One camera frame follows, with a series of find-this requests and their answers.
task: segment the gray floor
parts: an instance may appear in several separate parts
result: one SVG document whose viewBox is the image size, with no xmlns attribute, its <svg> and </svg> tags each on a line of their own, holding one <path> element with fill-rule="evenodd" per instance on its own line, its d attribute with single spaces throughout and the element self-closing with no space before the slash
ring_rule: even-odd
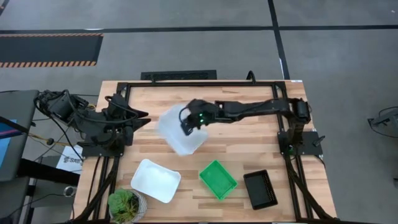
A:
<svg viewBox="0 0 398 224">
<path fill-rule="evenodd" d="M 398 24 L 397 1 L 275 0 L 275 7 L 281 26 Z M 210 25 L 271 25 L 267 1 L 10 0 L 0 17 L 0 30 Z M 396 106 L 398 30 L 281 35 L 290 76 L 304 81 L 315 126 L 326 135 L 326 171 L 338 216 L 396 223 L 398 189 L 392 177 L 398 176 L 398 141 L 373 133 L 366 119 Z M 0 91 L 68 88 L 98 94 L 103 80 L 198 69 L 217 69 L 221 79 L 244 78 L 248 70 L 259 79 L 282 78 L 272 31 L 105 34 L 97 66 L 2 68 Z M 61 135 L 50 121 L 32 131 L 52 138 Z M 29 141 L 24 157 L 35 159 L 44 151 Z M 35 213 L 34 223 L 62 222 L 69 214 L 70 207 L 43 208 Z"/>
</svg>

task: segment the butcher block tabletop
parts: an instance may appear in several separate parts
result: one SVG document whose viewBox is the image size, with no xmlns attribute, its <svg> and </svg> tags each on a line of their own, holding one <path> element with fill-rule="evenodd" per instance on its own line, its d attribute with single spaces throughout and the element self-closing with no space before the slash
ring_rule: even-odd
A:
<svg viewBox="0 0 398 224">
<path fill-rule="evenodd" d="M 97 111 L 108 106 L 104 97 L 111 96 L 116 92 L 118 82 L 121 81 L 103 82 Z M 285 81 L 285 84 L 289 98 L 307 100 L 302 82 Z M 180 157 L 158 135 L 156 127 L 159 116 L 171 106 L 179 103 L 186 104 L 194 98 L 212 103 L 216 100 L 251 103 L 271 99 L 272 90 L 269 86 L 131 88 L 129 105 L 134 109 L 148 112 L 152 121 L 136 131 L 132 146 L 125 148 L 119 163 L 116 189 L 131 189 L 130 181 L 143 159 L 150 159 L 161 166 L 178 171 L 182 176 L 171 202 L 162 203 L 145 195 L 148 209 L 140 222 L 294 221 L 287 171 L 277 141 L 277 132 L 279 131 L 277 116 L 244 118 L 233 124 L 211 124 L 206 127 L 208 140 L 194 154 Z M 312 122 L 305 126 L 306 130 L 313 128 Z M 215 159 L 219 160 L 238 182 L 238 186 L 223 201 L 219 201 L 199 178 L 199 173 Z M 302 156 L 302 160 L 309 191 L 325 211 L 335 217 L 335 207 L 324 166 L 314 156 Z M 76 216 L 79 216 L 86 207 L 96 161 L 97 158 L 92 157 L 87 158 L 83 163 L 74 203 Z M 108 171 L 112 163 L 112 159 L 110 159 Z M 101 164 L 100 161 L 91 198 L 98 189 Z M 265 209 L 253 210 L 243 175 L 263 169 L 268 171 L 278 204 Z M 297 192 L 302 216 L 306 217 L 302 194 L 299 189 Z M 104 218 L 107 198 L 108 193 L 105 192 L 100 218 Z"/>
</svg>

